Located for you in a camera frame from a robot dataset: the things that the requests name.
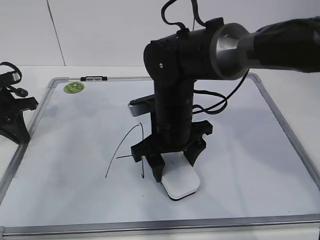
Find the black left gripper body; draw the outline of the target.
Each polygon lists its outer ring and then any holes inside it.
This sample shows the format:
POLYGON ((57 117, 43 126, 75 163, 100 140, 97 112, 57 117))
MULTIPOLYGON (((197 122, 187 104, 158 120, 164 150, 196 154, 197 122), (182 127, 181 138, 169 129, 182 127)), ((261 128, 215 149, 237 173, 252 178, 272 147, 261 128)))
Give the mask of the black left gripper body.
POLYGON ((35 97, 15 98, 10 89, 0 88, 0 129, 27 130, 24 120, 25 111, 34 111, 38 107, 35 97))

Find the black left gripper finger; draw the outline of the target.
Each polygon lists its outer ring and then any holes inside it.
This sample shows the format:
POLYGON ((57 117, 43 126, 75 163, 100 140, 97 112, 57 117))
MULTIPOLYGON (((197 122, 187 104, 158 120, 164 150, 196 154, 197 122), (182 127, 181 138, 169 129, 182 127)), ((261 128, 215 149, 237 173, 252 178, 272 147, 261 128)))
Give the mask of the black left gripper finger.
POLYGON ((7 117, 1 120, 0 135, 16 144, 27 144, 31 139, 23 115, 7 117))

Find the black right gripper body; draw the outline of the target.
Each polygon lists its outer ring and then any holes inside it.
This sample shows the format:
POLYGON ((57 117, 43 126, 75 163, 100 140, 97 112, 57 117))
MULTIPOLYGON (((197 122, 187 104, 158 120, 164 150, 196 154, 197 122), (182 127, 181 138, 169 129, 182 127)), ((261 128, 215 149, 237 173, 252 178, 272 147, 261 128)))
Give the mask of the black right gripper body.
POLYGON ((162 143, 156 133, 152 133, 141 142, 131 147, 131 155, 134 161, 140 162, 141 157, 152 154, 166 154, 184 152, 192 143, 199 139, 203 139, 203 135, 211 135, 213 133, 213 125, 207 120, 193 122, 191 124, 191 132, 189 140, 185 146, 173 147, 162 143))

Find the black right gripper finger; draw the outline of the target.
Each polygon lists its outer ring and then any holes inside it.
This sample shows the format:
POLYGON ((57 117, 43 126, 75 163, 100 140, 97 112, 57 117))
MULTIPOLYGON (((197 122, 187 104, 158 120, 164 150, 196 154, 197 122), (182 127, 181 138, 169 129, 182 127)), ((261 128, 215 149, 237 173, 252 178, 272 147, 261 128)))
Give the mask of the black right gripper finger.
POLYGON ((161 154, 151 154, 146 156, 146 160, 151 167, 152 174, 156 182, 160 182, 163 175, 163 170, 165 168, 165 161, 161 154))
POLYGON ((207 144, 205 140, 200 138, 183 151, 183 155, 192 167, 194 166, 198 156, 206 149, 206 146, 207 144))

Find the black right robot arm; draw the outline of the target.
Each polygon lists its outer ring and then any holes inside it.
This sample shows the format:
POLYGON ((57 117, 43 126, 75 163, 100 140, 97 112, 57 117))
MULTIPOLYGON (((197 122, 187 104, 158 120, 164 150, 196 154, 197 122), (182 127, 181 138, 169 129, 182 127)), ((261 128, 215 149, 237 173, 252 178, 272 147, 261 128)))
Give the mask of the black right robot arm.
POLYGON ((287 20, 250 33, 223 18, 207 21, 203 29, 179 30, 151 41, 144 49, 145 68, 154 93, 129 102, 134 117, 150 114, 151 135, 131 147, 136 162, 146 158, 160 182, 164 153, 183 152, 193 165, 206 148, 203 135, 213 126, 194 122, 194 84, 197 80, 244 79, 250 69, 320 70, 320 19, 287 20))

